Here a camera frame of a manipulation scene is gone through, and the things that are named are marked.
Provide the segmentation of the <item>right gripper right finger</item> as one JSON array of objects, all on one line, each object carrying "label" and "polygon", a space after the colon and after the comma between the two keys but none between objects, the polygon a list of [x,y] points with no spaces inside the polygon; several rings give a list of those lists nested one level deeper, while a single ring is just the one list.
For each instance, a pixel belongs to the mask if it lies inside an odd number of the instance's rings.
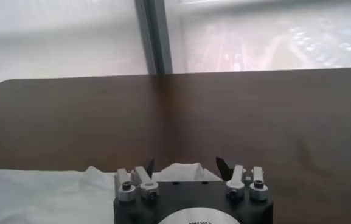
[{"label": "right gripper right finger", "polygon": [[243,165],[230,166],[223,158],[216,157],[215,162],[222,180],[226,185],[226,195],[230,200],[237,201],[249,192],[251,200],[265,201],[268,199],[268,186],[264,181],[264,170],[254,166],[251,176]]}]

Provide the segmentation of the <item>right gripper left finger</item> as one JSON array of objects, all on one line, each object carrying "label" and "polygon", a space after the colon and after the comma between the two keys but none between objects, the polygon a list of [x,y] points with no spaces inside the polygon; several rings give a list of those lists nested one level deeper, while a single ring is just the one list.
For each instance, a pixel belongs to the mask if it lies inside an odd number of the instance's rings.
[{"label": "right gripper left finger", "polygon": [[159,184],[152,179],[155,160],[146,166],[136,166],[130,173],[125,168],[117,169],[114,175],[115,196],[119,201],[135,201],[139,195],[146,200],[155,200]]}]

